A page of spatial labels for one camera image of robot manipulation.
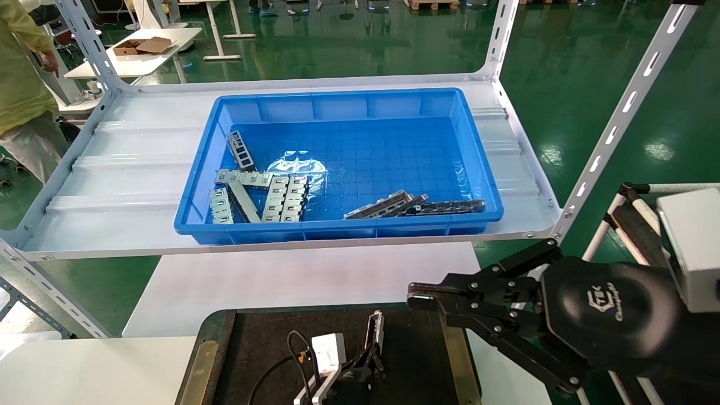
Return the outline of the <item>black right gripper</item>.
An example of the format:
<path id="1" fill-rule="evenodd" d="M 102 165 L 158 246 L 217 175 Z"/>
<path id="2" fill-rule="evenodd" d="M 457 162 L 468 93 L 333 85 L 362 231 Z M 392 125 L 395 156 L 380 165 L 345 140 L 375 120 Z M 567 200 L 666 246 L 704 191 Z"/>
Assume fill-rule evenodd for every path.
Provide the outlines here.
<path id="1" fill-rule="evenodd" d="M 718 385 L 718 313 L 689 311 L 668 269 L 562 258 L 556 241 L 540 241 L 473 274 L 448 273 L 440 283 L 412 282 L 407 296 L 532 297 L 540 282 L 529 272 L 553 264 L 541 279 L 548 329 L 590 366 L 646 379 Z M 503 305 L 411 299 L 409 307 L 437 311 L 448 326 L 470 329 L 560 394 L 576 394 L 581 387 L 584 372 L 530 343 Z"/>

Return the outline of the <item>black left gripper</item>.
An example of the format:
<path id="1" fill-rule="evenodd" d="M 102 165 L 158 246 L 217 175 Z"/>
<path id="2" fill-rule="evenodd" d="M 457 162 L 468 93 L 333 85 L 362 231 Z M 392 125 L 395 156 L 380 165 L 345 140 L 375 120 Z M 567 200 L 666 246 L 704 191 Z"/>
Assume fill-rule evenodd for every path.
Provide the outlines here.
<path id="1" fill-rule="evenodd" d="M 370 404 L 375 377 L 385 377 L 381 348 L 373 344 L 368 353 L 358 354 L 345 364 L 322 404 Z"/>

